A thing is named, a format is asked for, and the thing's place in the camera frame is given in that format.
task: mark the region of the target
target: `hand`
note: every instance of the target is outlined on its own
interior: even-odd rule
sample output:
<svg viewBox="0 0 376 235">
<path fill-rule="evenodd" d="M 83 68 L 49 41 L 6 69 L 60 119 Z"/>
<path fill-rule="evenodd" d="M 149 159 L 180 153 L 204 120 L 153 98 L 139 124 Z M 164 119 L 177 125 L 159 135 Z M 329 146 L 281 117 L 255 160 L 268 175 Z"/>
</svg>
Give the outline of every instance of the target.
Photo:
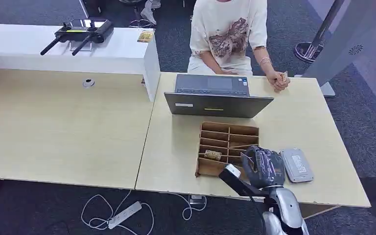
<svg viewBox="0 0 376 235">
<path fill-rule="evenodd" d="M 275 88 L 275 92 L 283 91 L 290 83 L 290 79 L 286 78 L 285 81 L 282 79 L 282 72 L 273 71 L 266 75 L 269 83 Z"/>
<path fill-rule="evenodd" d="M 235 73 L 235 72 L 231 72 L 231 71 L 224 71 L 224 70 L 218 71 L 218 72 L 216 72 L 216 74 L 225 74 L 225 75 L 238 75 L 238 74 L 237 74 L 237 73 Z"/>
</svg>

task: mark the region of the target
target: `white cable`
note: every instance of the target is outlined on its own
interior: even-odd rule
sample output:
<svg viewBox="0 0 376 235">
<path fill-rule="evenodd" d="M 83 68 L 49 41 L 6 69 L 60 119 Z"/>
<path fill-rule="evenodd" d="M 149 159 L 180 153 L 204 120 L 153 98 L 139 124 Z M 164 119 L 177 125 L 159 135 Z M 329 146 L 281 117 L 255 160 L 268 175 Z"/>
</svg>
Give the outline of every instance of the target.
<svg viewBox="0 0 376 235">
<path fill-rule="evenodd" d="M 192 216 L 192 210 L 200 212 L 200 211 L 202 211 L 203 209 L 205 209 L 205 207 L 207 206 L 207 197 L 206 197 L 206 196 L 204 196 L 204 198 L 205 198 L 205 204 L 204 204 L 204 207 L 201 208 L 201 209 L 197 209 L 197 208 L 191 207 L 191 204 L 190 204 L 190 203 L 188 202 L 188 200 L 185 199 L 183 196 L 181 196 L 181 195 L 179 195 L 179 194 L 176 194 L 176 193 L 171 193 L 171 192 L 167 192 L 167 193 L 168 193 L 168 194 L 172 194 L 172 195 L 179 196 L 180 198 L 182 198 L 182 199 L 188 204 L 188 207 L 185 208 L 185 209 L 182 211 L 182 218 L 184 218 L 184 220 L 186 220 L 186 221 L 188 221 L 188 220 L 191 219 L 191 216 Z M 186 210 L 189 210 L 189 212 L 190 212 L 188 218 L 186 218 L 186 217 L 184 216 L 184 213 L 185 213 Z"/>
<path fill-rule="evenodd" d="M 113 212 L 113 208 L 112 208 L 112 206 L 107 202 L 107 200 L 106 200 L 102 195 L 100 195 L 100 194 L 94 195 L 94 196 L 91 197 L 91 198 L 86 202 L 86 204 L 84 205 L 84 207 L 83 207 L 83 211 L 81 212 L 81 221 L 83 221 L 84 224 L 86 224 L 87 226 L 89 226 L 89 227 L 92 228 L 92 229 L 97 229 L 97 230 L 105 230 L 105 229 L 107 229 L 107 228 L 109 227 L 109 221 L 110 221 L 113 217 L 116 216 L 116 213 L 117 213 L 117 211 L 119 210 L 119 207 L 122 205 L 122 203 L 126 200 L 126 198 L 129 196 L 129 194 L 130 194 L 131 192 L 132 192 L 132 191 L 130 190 L 129 193 L 124 197 L 124 199 L 123 199 L 123 200 L 120 202 L 120 204 L 117 206 L 117 208 L 116 208 L 116 210 L 115 210 L 114 212 Z M 106 202 L 106 204 L 110 207 L 110 210 L 112 211 L 112 215 L 111 215 L 108 219 L 103 219 L 103 218 L 94 217 L 94 218 L 92 218 L 89 222 L 86 222 L 86 221 L 84 221 L 84 218 L 83 218 L 84 210 L 86 209 L 88 203 L 89 203 L 91 200 L 93 200 L 94 198 L 96 198 L 96 197 L 101 197 L 101 198 Z M 146 206 L 148 206 L 148 208 L 149 208 L 149 210 L 150 210 L 150 213 L 151 213 L 151 215 L 152 215 L 152 226 L 150 227 L 149 232 L 146 234 L 146 235 L 149 235 L 149 234 L 152 232 L 153 224 L 154 224 L 154 222 L 155 222 L 155 219 L 154 219 L 154 217 L 153 217 L 153 211 L 152 211 L 152 208 L 151 208 L 147 203 L 142 202 L 141 205 L 146 205 Z M 96 226 L 93 226 L 93 225 L 91 225 L 91 223 L 92 223 L 94 220 L 100 221 L 101 223 L 98 224 L 98 225 L 96 225 Z M 117 226 L 126 229 L 127 231 L 133 233 L 134 235 L 138 235 L 137 233 L 135 233 L 135 232 L 132 231 L 131 229 L 129 229 L 129 228 L 127 228 L 127 227 L 125 227 L 125 226 L 123 226 L 123 225 L 121 225 L 121 224 L 119 224 L 119 225 L 117 225 Z"/>
</svg>

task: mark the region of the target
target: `power strip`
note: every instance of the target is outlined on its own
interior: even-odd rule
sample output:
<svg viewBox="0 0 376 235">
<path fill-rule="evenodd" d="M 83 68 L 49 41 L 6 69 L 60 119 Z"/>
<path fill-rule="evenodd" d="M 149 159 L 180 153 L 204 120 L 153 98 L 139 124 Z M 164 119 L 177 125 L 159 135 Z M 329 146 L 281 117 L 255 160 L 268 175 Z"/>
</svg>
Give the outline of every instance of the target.
<svg viewBox="0 0 376 235">
<path fill-rule="evenodd" d="M 111 220 L 109 220 L 109 224 L 108 224 L 109 229 L 116 227 L 121 222 L 123 222 L 127 218 L 131 217 L 134 213 L 138 212 L 140 209 L 142 209 L 142 205 L 139 201 L 133 203 L 131 206 L 126 208 L 124 211 L 120 212 L 115 217 L 113 217 Z"/>
</svg>

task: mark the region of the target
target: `robotic hand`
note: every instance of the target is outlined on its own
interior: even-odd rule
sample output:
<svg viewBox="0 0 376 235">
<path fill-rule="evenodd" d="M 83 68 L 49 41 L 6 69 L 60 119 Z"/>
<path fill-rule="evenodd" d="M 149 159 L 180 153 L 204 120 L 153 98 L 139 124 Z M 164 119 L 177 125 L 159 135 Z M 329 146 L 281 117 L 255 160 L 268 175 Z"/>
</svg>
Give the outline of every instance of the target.
<svg viewBox="0 0 376 235">
<path fill-rule="evenodd" d="M 264 197 L 265 211 L 261 214 L 257 208 L 262 217 L 263 234 L 309 235 L 295 195 L 283 187 L 282 157 L 253 145 L 241 153 L 241 161 L 250 184 L 240 179 L 241 172 L 232 164 L 219 177 L 240 196 L 249 196 L 253 202 L 253 196 Z"/>
</svg>

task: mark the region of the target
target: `black glove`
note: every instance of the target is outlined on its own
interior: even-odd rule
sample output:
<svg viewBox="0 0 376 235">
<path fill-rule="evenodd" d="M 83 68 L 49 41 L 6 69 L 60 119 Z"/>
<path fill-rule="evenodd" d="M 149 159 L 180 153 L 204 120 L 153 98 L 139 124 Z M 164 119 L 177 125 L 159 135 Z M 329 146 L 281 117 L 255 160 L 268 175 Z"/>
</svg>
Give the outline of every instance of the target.
<svg viewBox="0 0 376 235">
<path fill-rule="evenodd" d="M 284 163 L 282 157 L 275 151 L 252 145 L 245 153 L 241 153 L 241 161 L 252 186 L 256 188 L 283 186 Z"/>
</svg>

